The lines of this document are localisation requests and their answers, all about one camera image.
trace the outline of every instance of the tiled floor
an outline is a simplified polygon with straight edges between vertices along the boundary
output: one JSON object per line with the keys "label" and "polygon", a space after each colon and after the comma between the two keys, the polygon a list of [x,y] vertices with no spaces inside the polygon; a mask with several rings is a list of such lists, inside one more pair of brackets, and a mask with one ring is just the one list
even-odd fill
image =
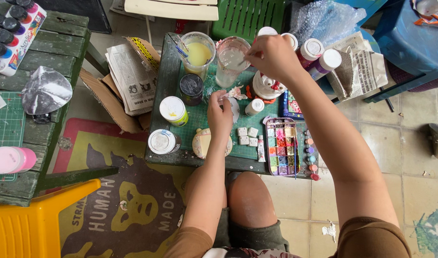
{"label": "tiled floor", "polygon": [[[110,0],[102,2],[107,10]],[[107,17],[113,34],[93,33],[91,38],[100,53],[104,54],[106,48],[113,45],[123,44],[122,36],[147,39],[144,21],[113,12]],[[155,23],[151,23],[156,49],[161,49],[165,32],[173,32],[174,26],[174,20],[158,17]],[[185,32],[193,30],[205,32],[206,25],[190,22]],[[87,61],[83,67],[102,77]],[[434,257],[430,251],[418,249],[414,223],[424,214],[428,216],[438,209],[438,159],[431,156],[425,127],[427,123],[438,123],[438,89],[422,93],[404,92],[392,97],[394,113],[384,101],[367,104],[363,98],[343,102],[337,107],[357,127],[375,155],[413,256]],[[112,122],[82,82],[78,83],[71,101],[74,104],[69,108],[68,118]],[[339,232],[332,176],[322,160],[319,173],[322,179],[318,182],[262,176],[281,219],[283,236],[290,242],[291,252],[303,258],[325,258],[337,247],[332,237],[322,235],[321,231],[323,226],[330,225],[328,220],[331,220]]]}

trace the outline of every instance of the green plastic chair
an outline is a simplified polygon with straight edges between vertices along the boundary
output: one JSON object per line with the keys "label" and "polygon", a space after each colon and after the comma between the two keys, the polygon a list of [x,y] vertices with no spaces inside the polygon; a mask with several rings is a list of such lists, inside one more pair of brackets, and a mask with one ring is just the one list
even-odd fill
{"label": "green plastic chair", "polygon": [[265,26],[281,32],[285,2],[283,0],[219,0],[219,20],[213,22],[214,40],[237,36],[252,44]]}

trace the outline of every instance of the green cutting mat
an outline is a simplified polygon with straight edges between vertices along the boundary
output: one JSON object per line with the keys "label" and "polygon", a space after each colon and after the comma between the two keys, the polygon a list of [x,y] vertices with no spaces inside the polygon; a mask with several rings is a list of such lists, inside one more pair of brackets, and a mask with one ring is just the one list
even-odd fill
{"label": "green cutting mat", "polygon": [[[0,147],[21,147],[25,130],[25,111],[21,106],[21,92],[0,91],[0,96],[7,103],[0,109]],[[0,174],[0,181],[14,181],[17,173]]]}
{"label": "green cutting mat", "polygon": [[[181,65],[180,72],[179,72],[179,78],[178,78],[178,85],[181,80],[181,78],[186,74],[184,71],[184,66]],[[243,71],[238,78],[235,80],[233,85],[229,88],[227,88],[227,91],[230,91],[235,86],[241,86],[244,85],[243,88],[241,88],[241,93],[246,94],[246,86],[249,85],[251,82],[253,76],[255,73],[249,72],[249,71]],[[186,106],[188,115],[189,115],[189,121],[186,125],[181,127],[176,126],[170,126],[170,131],[179,135],[182,139],[181,149],[183,150],[192,150],[192,139],[196,134],[197,128],[205,129],[208,128],[208,121],[207,121],[207,109],[208,104],[206,103],[206,100],[208,99],[209,95],[214,92],[222,90],[220,86],[216,84],[216,64],[211,64],[208,69],[208,74],[206,77],[206,81],[204,82],[204,91],[203,91],[203,102],[195,107],[189,107]],[[181,95],[179,93],[179,87],[176,91],[176,96],[181,98]],[[265,105],[265,108],[263,111],[258,113],[257,115],[253,117],[249,117],[245,114],[245,108],[246,106],[251,102],[250,99],[240,100],[238,101],[238,105],[240,106],[240,117],[238,121],[233,125],[232,132],[230,134],[230,137],[232,138],[232,141],[234,143],[232,152],[230,153],[231,156],[238,156],[238,157],[244,157],[244,158],[250,158],[250,159],[257,159],[257,148],[256,147],[249,147],[247,145],[240,145],[239,139],[237,136],[237,128],[239,127],[254,127],[259,130],[257,135],[265,135],[264,126],[262,124],[262,120],[266,116],[271,117],[278,117],[278,101],[271,105]]]}

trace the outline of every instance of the brown t-shirt sleeve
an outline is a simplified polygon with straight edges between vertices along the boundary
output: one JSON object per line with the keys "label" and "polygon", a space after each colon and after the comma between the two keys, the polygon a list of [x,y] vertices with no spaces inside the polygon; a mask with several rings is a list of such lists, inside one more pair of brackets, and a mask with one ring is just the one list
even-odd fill
{"label": "brown t-shirt sleeve", "polygon": [[201,258],[213,247],[213,240],[204,231],[186,227],[179,229],[163,258]]}
{"label": "brown t-shirt sleeve", "polygon": [[370,217],[348,220],[340,230],[332,258],[410,258],[402,231],[389,222]]}

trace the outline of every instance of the yellow paint jar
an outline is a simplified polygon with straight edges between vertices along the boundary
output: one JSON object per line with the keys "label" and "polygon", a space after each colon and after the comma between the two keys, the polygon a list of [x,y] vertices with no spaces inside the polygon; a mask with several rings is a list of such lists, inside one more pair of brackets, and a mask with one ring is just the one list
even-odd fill
{"label": "yellow paint jar", "polygon": [[175,96],[166,97],[160,103],[160,114],[174,126],[187,124],[189,115],[182,100]]}

